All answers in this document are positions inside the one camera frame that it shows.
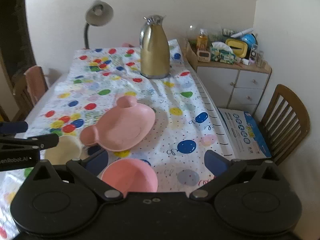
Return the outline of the cream bowl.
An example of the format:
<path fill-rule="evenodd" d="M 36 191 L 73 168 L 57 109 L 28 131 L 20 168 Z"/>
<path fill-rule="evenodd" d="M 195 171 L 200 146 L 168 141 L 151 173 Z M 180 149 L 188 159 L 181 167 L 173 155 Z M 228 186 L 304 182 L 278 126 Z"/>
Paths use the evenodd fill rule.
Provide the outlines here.
<path fill-rule="evenodd" d="M 49 148 L 44 152 L 44 158 L 52 165 L 64 165 L 69 160 L 79 158 L 82 153 L 82 143 L 71 135 L 59 137 L 59 142 L 54 148 Z"/>

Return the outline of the large pink bowl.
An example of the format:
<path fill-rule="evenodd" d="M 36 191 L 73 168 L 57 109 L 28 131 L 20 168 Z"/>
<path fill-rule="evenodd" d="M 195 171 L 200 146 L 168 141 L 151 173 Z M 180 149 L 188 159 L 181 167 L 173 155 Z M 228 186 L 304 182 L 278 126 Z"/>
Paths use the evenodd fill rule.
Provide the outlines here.
<path fill-rule="evenodd" d="M 123 195 L 128 192 L 157 192 L 158 179 L 153 168 L 139 159 L 121 159 L 108 165 L 101 180 Z"/>

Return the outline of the blue white cardboard box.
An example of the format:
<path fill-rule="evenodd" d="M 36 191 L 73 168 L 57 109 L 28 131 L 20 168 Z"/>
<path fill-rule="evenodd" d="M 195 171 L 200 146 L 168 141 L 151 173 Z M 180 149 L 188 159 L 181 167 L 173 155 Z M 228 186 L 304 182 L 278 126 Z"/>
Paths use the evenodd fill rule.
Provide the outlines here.
<path fill-rule="evenodd" d="M 271 153 L 255 120 L 246 111 L 219 108 L 235 156 L 242 160 L 271 158 Z"/>

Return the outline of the wooden chair far left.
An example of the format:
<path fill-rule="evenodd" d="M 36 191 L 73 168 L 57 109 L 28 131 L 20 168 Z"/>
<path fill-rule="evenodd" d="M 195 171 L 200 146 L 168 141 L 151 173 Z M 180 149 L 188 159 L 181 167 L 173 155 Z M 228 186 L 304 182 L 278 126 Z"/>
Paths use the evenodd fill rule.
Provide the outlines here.
<path fill-rule="evenodd" d="M 12 95 L 18 106 L 18 112 L 14 116 L 13 121 L 22 121 L 28 116 L 31 110 L 35 107 L 27 91 L 27 84 L 26 84 L 24 74 L 15 83 L 13 87 Z"/>

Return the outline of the wooden chair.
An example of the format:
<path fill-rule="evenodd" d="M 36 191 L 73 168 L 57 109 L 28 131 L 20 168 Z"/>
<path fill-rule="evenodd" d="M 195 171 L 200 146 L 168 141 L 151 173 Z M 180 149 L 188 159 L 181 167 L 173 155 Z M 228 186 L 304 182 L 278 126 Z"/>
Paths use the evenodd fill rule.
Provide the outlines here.
<path fill-rule="evenodd" d="M 310 117 L 296 93 L 278 84 L 258 127 L 271 159 L 280 165 L 310 132 Z"/>
<path fill-rule="evenodd" d="M 18 112 L 14 116 L 13 121 L 22 121 L 28 116 L 31 110 L 35 107 L 27 91 L 27 84 L 26 84 L 24 74 L 15 83 L 13 87 L 12 95 L 18 106 Z"/>

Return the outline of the pink cloth on chair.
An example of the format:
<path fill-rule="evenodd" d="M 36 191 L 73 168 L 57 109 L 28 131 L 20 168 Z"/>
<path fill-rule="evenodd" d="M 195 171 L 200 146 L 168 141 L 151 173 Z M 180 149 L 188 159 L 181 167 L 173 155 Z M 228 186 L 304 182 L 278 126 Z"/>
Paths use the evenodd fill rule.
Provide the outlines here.
<path fill-rule="evenodd" d="M 35 106 L 48 90 L 42 68 L 40 66 L 32 66 L 24 73 L 24 75 L 27 91 Z"/>

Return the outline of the pink bear-shaped plate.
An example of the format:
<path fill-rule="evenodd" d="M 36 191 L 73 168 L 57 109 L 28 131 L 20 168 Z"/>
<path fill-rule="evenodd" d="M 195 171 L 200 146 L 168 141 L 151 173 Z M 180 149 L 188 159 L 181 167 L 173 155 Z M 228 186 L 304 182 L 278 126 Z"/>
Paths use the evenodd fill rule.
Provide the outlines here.
<path fill-rule="evenodd" d="M 155 118 L 151 107 L 139 103 L 134 96 L 122 96 L 96 124 L 81 131 L 80 141 L 111 152 L 129 150 L 148 135 Z"/>

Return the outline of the wooden chair right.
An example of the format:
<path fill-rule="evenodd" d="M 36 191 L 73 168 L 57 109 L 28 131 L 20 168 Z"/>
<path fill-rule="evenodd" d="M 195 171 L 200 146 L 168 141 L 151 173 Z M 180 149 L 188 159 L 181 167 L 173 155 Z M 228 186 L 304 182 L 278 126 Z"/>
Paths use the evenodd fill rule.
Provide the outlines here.
<path fill-rule="evenodd" d="M 310 117 L 296 93 L 278 84 L 258 127 L 271 159 L 280 165 L 310 132 Z"/>

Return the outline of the white drawer cabinet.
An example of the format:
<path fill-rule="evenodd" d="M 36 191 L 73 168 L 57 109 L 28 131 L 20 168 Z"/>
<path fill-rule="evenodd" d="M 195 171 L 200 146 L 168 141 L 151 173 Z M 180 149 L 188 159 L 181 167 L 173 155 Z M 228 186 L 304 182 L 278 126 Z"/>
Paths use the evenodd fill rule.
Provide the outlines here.
<path fill-rule="evenodd" d="M 185 42 L 185 57 L 216 106 L 247 111 L 253 115 L 272 73 L 268 63 L 264 61 L 259 68 L 255 64 L 200 62 L 190 41 Z"/>

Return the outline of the white digital timer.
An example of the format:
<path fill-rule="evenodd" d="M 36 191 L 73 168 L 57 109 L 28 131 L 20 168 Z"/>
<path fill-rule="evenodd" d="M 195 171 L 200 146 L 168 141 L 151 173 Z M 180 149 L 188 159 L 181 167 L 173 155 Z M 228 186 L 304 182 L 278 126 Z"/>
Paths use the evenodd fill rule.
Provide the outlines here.
<path fill-rule="evenodd" d="M 197 58 L 198 58 L 198 61 L 200 62 L 206 62 L 207 59 L 208 59 L 208 51 L 205 51 L 205 50 L 198 50 L 197 51 Z"/>

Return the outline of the green floral tissue pack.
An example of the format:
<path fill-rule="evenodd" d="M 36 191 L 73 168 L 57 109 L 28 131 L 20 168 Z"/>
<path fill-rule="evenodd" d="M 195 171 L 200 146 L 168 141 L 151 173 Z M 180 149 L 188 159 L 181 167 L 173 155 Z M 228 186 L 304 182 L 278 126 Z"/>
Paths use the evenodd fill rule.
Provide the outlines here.
<path fill-rule="evenodd" d="M 236 55 L 231 47 L 223 42 L 212 42 L 210 53 L 210 60 L 213 62 L 233 64 L 236 61 Z"/>

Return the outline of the yellow tissue box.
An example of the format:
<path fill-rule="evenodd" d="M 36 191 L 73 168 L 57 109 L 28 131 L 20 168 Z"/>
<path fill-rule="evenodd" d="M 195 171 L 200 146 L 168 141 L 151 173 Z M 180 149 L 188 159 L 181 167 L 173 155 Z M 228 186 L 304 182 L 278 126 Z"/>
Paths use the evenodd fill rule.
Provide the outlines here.
<path fill-rule="evenodd" d="M 239 57 L 239 58 L 245 58 L 247 51 L 248 51 L 248 45 L 246 42 L 243 42 L 241 40 L 237 40 L 235 38 L 228 38 L 225 41 L 225 44 L 229 46 L 233 53 Z"/>

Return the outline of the orange drink bottle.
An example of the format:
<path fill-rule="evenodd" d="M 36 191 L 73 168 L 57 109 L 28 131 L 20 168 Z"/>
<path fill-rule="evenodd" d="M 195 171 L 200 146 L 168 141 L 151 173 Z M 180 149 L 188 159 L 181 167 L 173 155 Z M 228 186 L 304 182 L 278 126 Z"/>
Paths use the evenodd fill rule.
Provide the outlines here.
<path fill-rule="evenodd" d="M 206 29 L 200 29 L 200 32 L 197 36 L 196 49 L 197 50 L 206 50 L 208 46 L 208 34 Z"/>

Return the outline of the blue globe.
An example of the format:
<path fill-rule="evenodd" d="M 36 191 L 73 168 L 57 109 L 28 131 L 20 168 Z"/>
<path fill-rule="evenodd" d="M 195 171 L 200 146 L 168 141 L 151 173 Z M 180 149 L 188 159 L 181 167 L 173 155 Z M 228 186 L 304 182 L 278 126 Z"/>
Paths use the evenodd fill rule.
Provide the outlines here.
<path fill-rule="evenodd" d="M 256 37 L 255 37 L 254 34 L 245 34 L 245 35 L 243 35 L 243 36 L 240 38 L 240 40 L 241 40 L 242 42 L 245 42 L 245 43 L 247 44 L 247 46 L 248 46 L 247 51 L 248 51 L 248 52 L 251 51 L 252 46 L 253 46 L 254 44 L 257 44 L 257 39 L 256 39 Z"/>

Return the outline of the gold thermos jug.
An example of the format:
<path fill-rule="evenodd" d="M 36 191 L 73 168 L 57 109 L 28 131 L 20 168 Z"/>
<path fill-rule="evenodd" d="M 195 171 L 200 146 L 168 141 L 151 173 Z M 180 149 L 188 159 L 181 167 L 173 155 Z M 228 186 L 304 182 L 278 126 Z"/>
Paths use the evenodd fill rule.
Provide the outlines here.
<path fill-rule="evenodd" d="M 140 31 L 140 73 L 148 79 L 162 79 L 169 75 L 170 49 L 162 23 L 164 16 L 145 17 Z"/>

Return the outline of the grey desk lamp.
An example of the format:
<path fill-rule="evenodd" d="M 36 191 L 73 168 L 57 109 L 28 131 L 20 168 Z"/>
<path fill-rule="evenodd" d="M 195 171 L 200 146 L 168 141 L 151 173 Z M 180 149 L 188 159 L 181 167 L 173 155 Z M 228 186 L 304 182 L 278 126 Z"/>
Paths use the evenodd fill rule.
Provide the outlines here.
<path fill-rule="evenodd" d="M 90 26 L 101 27 L 108 24 L 114 15 L 113 8 L 106 2 L 95 0 L 85 14 L 84 45 L 89 49 L 88 30 Z"/>

